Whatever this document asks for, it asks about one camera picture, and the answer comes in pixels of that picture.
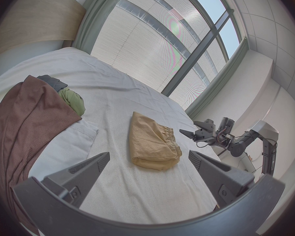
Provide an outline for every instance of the dark gray garment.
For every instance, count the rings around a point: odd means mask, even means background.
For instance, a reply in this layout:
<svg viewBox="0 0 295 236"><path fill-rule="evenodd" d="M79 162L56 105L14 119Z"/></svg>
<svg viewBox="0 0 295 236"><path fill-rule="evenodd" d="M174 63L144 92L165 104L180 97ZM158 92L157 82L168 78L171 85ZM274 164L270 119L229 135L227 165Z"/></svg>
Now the dark gray garment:
<svg viewBox="0 0 295 236"><path fill-rule="evenodd" d="M55 89L57 92L68 86L66 83L63 83L62 81L56 78L50 77L49 75L42 75L38 76L37 78L51 85L53 89Z"/></svg>

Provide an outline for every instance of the ceiling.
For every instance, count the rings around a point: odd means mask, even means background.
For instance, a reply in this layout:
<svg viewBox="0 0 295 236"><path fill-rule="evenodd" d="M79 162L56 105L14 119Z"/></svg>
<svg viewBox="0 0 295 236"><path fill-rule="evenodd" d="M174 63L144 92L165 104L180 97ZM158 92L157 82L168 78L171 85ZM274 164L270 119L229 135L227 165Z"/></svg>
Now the ceiling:
<svg viewBox="0 0 295 236"><path fill-rule="evenodd" d="M250 49L273 59L272 78L295 100L295 24L280 0L233 0Z"/></svg>

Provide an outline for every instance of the bed sheet wrinkle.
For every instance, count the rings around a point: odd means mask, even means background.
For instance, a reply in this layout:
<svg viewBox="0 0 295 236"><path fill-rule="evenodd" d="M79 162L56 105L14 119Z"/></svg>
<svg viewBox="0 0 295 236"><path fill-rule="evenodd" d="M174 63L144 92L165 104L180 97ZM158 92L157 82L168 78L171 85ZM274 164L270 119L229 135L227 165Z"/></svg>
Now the bed sheet wrinkle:
<svg viewBox="0 0 295 236"><path fill-rule="evenodd" d="M95 182L81 209L129 223L170 223L211 212L216 202L188 159L189 150L218 159L212 148L199 149L179 129L197 128L168 97L110 65L74 48L64 48L24 61L0 76L0 101L29 74L48 74L68 84L84 99L82 118L98 124L88 158L110 152L110 162ZM174 130L182 150L180 162L159 172L131 163L129 128L136 111Z"/></svg>

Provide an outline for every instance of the green garment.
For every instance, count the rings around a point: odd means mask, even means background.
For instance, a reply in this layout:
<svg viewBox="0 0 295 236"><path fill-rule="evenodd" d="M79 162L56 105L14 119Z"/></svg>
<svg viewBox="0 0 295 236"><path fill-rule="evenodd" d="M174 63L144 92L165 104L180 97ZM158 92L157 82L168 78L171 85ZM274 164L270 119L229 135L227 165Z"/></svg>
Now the green garment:
<svg viewBox="0 0 295 236"><path fill-rule="evenodd" d="M84 101L81 96L69 88L64 88L58 92L60 97L79 115L85 112Z"/></svg>

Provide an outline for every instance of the sky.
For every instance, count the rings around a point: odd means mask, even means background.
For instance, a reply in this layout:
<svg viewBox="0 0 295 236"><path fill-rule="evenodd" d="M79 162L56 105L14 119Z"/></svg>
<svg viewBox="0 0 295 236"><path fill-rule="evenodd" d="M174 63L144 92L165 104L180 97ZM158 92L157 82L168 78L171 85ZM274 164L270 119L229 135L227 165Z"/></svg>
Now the sky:
<svg viewBox="0 0 295 236"><path fill-rule="evenodd" d="M215 23L225 11L225 7L220 0L198 0L206 12ZM224 42L228 57L230 58L239 45L237 34L234 25L229 19L223 29L220 31L220 36Z"/></svg>

